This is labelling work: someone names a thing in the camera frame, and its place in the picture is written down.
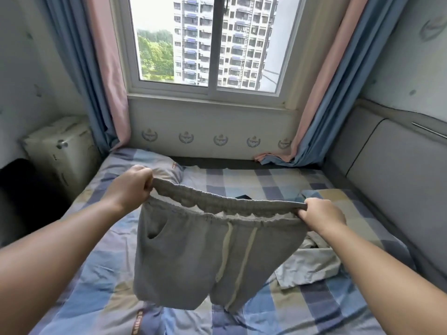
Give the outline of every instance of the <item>headboard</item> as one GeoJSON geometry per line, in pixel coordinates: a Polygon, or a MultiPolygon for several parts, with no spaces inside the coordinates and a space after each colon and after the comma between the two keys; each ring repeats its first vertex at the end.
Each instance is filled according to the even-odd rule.
{"type": "Polygon", "coordinates": [[[446,123],[358,101],[323,170],[356,190],[420,273],[447,291],[446,123]]]}

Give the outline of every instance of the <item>wall decal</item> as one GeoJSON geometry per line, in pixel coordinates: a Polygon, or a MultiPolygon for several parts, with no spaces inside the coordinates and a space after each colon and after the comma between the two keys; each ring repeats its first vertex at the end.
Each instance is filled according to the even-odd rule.
{"type": "Polygon", "coordinates": [[[147,142],[155,142],[158,139],[157,132],[152,131],[150,128],[141,131],[141,137],[147,142]]]}
{"type": "Polygon", "coordinates": [[[422,41],[427,42],[438,37],[439,34],[447,27],[447,20],[444,15],[437,16],[434,19],[424,23],[419,31],[419,37],[422,41]]]}
{"type": "Polygon", "coordinates": [[[251,148],[256,148],[257,146],[259,146],[260,143],[261,143],[261,139],[256,138],[256,136],[249,137],[247,139],[247,146],[249,146],[251,148]]]}
{"type": "Polygon", "coordinates": [[[178,139],[187,145],[188,143],[194,141],[194,134],[189,134],[188,132],[184,132],[183,134],[180,133],[178,135],[178,139]]]}
{"type": "Polygon", "coordinates": [[[278,141],[278,148],[279,149],[286,149],[286,148],[290,147],[291,144],[292,144],[292,141],[289,140],[288,138],[285,138],[284,140],[279,140],[278,141]]]}
{"type": "Polygon", "coordinates": [[[228,136],[223,136],[222,134],[220,134],[219,136],[214,136],[213,139],[214,143],[216,146],[222,147],[225,146],[228,142],[228,136]]]}

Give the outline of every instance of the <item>white drawstring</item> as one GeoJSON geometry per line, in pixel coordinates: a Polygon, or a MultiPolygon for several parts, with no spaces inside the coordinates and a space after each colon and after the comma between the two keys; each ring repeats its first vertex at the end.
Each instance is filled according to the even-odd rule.
{"type": "Polygon", "coordinates": [[[239,291],[240,284],[242,282],[242,277],[244,275],[245,266],[247,265],[247,261],[249,259],[249,254],[250,254],[250,251],[251,251],[251,247],[253,246],[254,237],[256,236],[256,232],[257,232],[257,228],[253,228],[253,230],[252,230],[252,232],[250,234],[250,237],[249,237],[249,242],[247,244],[247,248],[245,249],[244,259],[242,260],[242,264],[240,265],[239,274],[238,274],[236,282],[234,284],[235,287],[234,287],[233,295],[232,295],[232,297],[230,299],[230,302],[228,302],[227,305],[225,306],[225,309],[228,309],[229,306],[231,306],[231,304],[236,299],[237,293],[239,291]]]}
{"type": "Polygon", "coordinates": [[[227,222],[228,224],[228,231],[225,234],[225,237],[223,238],[222,242],[222,264],[220,265],[220,269],[216,274],[216,282],[219,282],[224,275],[225,267],[227,266],[228,261],[228,253],[230,248],[230,240],[231,240],[231,233],[233,231],[233,225],[230,222],[227,222]]]}

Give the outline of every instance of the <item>high-rise building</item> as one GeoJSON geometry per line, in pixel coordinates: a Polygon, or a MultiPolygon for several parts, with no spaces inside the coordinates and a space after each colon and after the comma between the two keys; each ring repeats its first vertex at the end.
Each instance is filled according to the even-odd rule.
{"type": "MultiPolygon", "coordinates": [[[[228,0],[218,86],[258,90],[278,0],[228,0]]],[[[174,82],[208,85],[214,0],[174,0],[174,82]]]]}

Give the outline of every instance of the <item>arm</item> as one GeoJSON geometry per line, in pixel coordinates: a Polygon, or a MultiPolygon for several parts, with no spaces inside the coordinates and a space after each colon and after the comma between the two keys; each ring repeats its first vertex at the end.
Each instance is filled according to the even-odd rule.
{"type": "Polygon", "coordinates": [[[309,198],[298,215],[334,249],[387,334],[445,334],[447,295],[358,236],[339,208],[309,198]]]}
{"type": "Polygon", "coordinates": [[[152,170],[133,166],[103,198],[0,250],[0,334],[27,334],[106,231],[149,196],[152,170]]]}

